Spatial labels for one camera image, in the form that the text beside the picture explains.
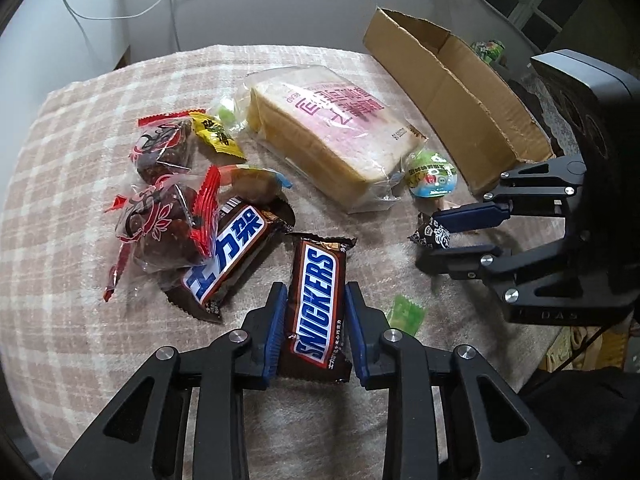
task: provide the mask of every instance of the plastic bag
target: plastic bag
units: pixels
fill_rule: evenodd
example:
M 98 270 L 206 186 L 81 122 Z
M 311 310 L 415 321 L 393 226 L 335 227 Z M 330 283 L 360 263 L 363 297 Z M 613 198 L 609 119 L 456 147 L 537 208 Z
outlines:
M 400 161 L 424 140 L 371 94 L 323 66 L 248 75 L 234 117 L 350 213 L 391 207 Z
M 147 184 L 154 184 L 166 174 L 187 173 L 190 170 L 194 149 L 190 111 L 194 110 L 138 120 L 142 134 L 129 153 L 129 160 Z
M 239 119 L 241 114 L 233 96 L 223 96 L 221 99 L 213 101 L 207 109 L 207 115 L 220 121 L 230 136 L 239 134 L 244 127 Z
M 108 210 L 121 209 L 115 234 L 118 259 L 109 271 L 109 301 L 129 259 L 145 272 L 197 266 L 212 255 L 217 233 L 220 172 L 206 176 L 166 175 L 128 198 L 116 197 Z

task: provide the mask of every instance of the bread loaf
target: bread loaf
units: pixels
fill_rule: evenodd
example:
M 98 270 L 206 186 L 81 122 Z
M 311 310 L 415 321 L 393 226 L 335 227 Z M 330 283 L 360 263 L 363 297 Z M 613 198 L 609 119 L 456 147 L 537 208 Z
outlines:
M 326 67 L 257 76 L 247 121 L 276 153 L 348 212 L 392 205 L 390 178 L 420 144 L 415 129 Z

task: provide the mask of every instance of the plaid tablecloth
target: plaid tablecloth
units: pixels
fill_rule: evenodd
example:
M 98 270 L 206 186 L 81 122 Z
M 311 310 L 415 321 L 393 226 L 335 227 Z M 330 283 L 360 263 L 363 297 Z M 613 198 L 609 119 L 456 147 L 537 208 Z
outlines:
M 136 120 L 150 114 L 206 107 L 231 94 L 248 72 L 291 64 L 323 64 L 404 114 L 441 145 L 393 79 L 364 54 L 294 46 L 212 46 L 129 66 L 52 92 L 20 152 L 1 226 L 0 355 L 22 423 L 53 469 L 127 378 L 159 346 L 186 351 L 239 326 L 264 304 L 271 282 L 288 282 L 286 244 L 268 256 L 223 310 L 224 326 L 197 321 L 171 306 L 154 286 L 136 292 L 120 284 L 102 302 L 114 262 L 117 214 L 105 206 L 122 188 Z M 389 309 L 396 294 L 428 307 L 418 338 L 451 349 L 476 346 L 518 388 L 555 330 L 508 325 L 481 283 L 430 279 L 414 267 L 407 240 L 417 209 L 405 190 L 387 212 L 348 216 L 253 141 L 250 162 L 291 177 L 287 193 L 296 229 L 358 237 L 347 279 L 360 282 L 368 304 Z M 208 165 L 207 148 L 196 168 Z M 450 197 L 471 200 L 464 182 Z M 492 234 L 502 243 L 533 246 L 556 238 L 559 225 L 513 219 Z M 457 243 L 475 243 L 469 236 Z M 343 386 L 276 380 L 266 393 L 248 393 L 245 420 L 254 478 L 380 478 L 386 393 L 366 392 L 352 378 Z M 193 437 L 193 417 L 190 422 Z M 438 416 L 442 437 L 442 418 Z M 186 469 L 190 471 L 190 444 Z

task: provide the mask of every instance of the snickers bar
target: snickers bar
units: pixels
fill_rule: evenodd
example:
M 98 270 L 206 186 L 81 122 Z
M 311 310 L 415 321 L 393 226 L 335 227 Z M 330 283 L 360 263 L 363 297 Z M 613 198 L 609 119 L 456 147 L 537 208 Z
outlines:
M 281 376 L 348 382 L 351 363 L 342 353 L 346 252 L 354 238 L 296 233 Z
M 166 292 L 171 303 L 197 319 L 222 322 L 220 304 L 264 246 L 295 224 L 289 204 L 276 198 L 267 205 L 252 205 L 234 197 L 220 210 L 212 258 L 189 268 L 180 285 Z

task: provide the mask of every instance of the open cardboard box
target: open cardboard box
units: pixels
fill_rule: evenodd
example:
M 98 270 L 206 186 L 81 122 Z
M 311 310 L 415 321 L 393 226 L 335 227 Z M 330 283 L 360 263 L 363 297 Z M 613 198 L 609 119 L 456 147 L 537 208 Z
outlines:
M 507 83 L 445 28 L 377 9 L 364 45 L 434 127 L 472 193 L 553 155 Z

